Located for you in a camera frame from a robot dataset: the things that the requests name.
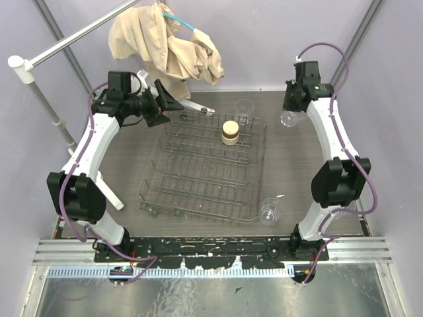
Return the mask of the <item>clear cup behind rack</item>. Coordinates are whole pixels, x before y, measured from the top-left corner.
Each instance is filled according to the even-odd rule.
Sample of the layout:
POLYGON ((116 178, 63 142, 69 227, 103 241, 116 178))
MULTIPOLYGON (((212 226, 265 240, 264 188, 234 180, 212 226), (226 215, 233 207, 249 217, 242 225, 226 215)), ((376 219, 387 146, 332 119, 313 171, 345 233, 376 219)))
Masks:
POLYGON ((235 121, 239 125, 247 125, 250 122, 254 110, 253 102, 247 99, 240 99, 234 104, 234 109, 235 121))

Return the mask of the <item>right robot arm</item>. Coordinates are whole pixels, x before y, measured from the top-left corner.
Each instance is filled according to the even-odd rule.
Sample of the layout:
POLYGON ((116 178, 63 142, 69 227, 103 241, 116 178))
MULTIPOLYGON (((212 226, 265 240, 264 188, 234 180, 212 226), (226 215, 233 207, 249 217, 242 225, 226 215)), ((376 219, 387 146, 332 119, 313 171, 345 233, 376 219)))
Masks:
POLYGON ((295 78, 287 81, 280 121, 286 127, 309 118, 323 152, 324 163, 311 181, 313 202, 289 238, 289 251, 305 260, 322 245, 330 223, 357 200, 371 170, 352 146, 338 112, 334 89, 321 81, 317 61, 297 60, 295 78))

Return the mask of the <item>clear cup lying right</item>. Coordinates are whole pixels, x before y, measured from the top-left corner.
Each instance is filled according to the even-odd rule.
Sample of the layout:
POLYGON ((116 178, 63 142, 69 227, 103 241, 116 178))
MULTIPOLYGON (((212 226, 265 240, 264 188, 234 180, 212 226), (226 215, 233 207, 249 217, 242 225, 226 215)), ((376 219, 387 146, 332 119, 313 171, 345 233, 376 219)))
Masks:
POLYGON ((344 219, 346 217, 349 217, 350 215, 354 215, 355 211, 353 209, 349 208, 341 208, 339 211, 334 213, 334 218, 336 220, 344 219))

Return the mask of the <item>beige brown travel cup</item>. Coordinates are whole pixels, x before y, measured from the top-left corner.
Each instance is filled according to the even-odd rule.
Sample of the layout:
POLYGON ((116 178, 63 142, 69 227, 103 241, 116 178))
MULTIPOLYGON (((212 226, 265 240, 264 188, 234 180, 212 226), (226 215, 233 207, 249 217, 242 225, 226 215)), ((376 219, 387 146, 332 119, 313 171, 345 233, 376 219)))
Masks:
POLYGON ((239 124, 236 121, 228 120, 222 125, 221 140, 225 145, 235 145, 239 140, 239 124))

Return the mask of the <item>clear tumbler from corner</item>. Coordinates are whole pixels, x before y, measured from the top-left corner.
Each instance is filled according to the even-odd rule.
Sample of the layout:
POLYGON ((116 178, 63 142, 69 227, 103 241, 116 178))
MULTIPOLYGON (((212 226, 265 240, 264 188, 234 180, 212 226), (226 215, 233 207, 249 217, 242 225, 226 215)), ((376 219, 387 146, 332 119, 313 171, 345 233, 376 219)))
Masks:
POLYGON ((307 118, 308 115, 305 112, 292 112, 284 110, 280 116, 280 121, 286 127, 293 127, 307 118))

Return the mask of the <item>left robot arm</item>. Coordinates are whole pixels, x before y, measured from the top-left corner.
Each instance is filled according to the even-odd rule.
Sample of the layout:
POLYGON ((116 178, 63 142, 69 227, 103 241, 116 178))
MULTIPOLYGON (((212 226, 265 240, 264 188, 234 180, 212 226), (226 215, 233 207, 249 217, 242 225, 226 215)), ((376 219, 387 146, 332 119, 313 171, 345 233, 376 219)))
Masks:
POLYGON ((113 138, 130 116, 142 118, 148 127, 170 121, 165 112, 181 111, 159 79, 150 87, 132 89, 135 73, 109 71, 107 82, 101 85, 100 96, 88 104, 89 122, 80 144, 60 172, 47 177, 47 186, 54 207, 75 237, 84 242, 90 232, 118 262, 132 255, 132 242, 127 229, 119 225, 106 210, 106 196, 96 185, 101 162, 113 138), (78 233, 75 224, 83 227, 78 233))

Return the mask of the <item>aluminium frame rail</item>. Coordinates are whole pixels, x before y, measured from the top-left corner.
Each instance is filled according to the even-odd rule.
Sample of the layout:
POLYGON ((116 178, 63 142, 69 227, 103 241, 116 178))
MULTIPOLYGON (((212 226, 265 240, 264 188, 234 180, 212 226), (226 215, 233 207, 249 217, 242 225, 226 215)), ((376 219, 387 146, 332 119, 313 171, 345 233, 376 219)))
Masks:
MULTIPOLYGON (((383 237, 347 236, 330 242, 326 251, 331 263, 391 263, 392 257, 383 237)), ((91 242, 74 239, 41 240, 33 265, 93 264, 95 251, 91 242)))

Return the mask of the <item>teal clothes hanger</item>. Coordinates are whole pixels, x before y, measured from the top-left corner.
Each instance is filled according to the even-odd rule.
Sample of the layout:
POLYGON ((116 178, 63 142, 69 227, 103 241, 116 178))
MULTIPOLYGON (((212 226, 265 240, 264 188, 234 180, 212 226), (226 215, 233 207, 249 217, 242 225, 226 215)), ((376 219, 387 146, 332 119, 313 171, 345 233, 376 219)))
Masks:
POLYGON ((185 27, 189 28, 192 31, 194 31, 196 29, 189 22, 186 22, 185 20, 183 20, 183 19, 181 19, 179 17, 176 17, 174 15, 171 15, 171 14, 168 14, 168 13, 163 13, 163 16, 166 17, 166 18, 170 18, 172 20, 175 20, 175 21, 179 22, 180 24, 183 24, 185 27))

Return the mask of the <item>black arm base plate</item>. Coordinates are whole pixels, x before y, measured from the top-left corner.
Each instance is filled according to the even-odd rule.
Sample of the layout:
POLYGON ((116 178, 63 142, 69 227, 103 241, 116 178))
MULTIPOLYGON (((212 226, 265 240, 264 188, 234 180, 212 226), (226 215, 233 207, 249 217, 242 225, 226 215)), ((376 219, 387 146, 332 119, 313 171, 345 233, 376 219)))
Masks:
POLYGON ((283 268, 286 262, 313 262, 322 245, 296 246, 284 236, 138 237, 131 239, 128 256, 155 256, 152 267, 161 269, 228 269, 236 260, 242 269, 283 268))

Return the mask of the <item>clear cup front of rack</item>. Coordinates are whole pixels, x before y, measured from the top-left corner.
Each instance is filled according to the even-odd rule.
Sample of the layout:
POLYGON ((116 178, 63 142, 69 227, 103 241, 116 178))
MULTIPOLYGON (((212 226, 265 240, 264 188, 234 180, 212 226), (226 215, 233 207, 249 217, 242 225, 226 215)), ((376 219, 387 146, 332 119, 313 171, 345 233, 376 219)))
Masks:
POLYGON ((259 219, 265 226, 276 224, 282 216, 282 203, 276 197, 269 197, 260 205, 259 219))

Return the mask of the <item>beige cloth garment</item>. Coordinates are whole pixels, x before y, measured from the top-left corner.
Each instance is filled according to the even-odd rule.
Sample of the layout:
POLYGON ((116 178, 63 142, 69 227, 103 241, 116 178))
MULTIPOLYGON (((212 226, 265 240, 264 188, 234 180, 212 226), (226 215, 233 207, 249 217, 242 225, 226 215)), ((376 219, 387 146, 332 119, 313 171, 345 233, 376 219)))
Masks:
POLYGON ((167 17, 164 4, 132 7, 119 14, 108 35, 113 59, 140 57, 147 72, 176 100, 191 98, 187 80, 215 85, 225 75, 211 38, 195 28, 189 40, 178 38, 180 22, 167 17))

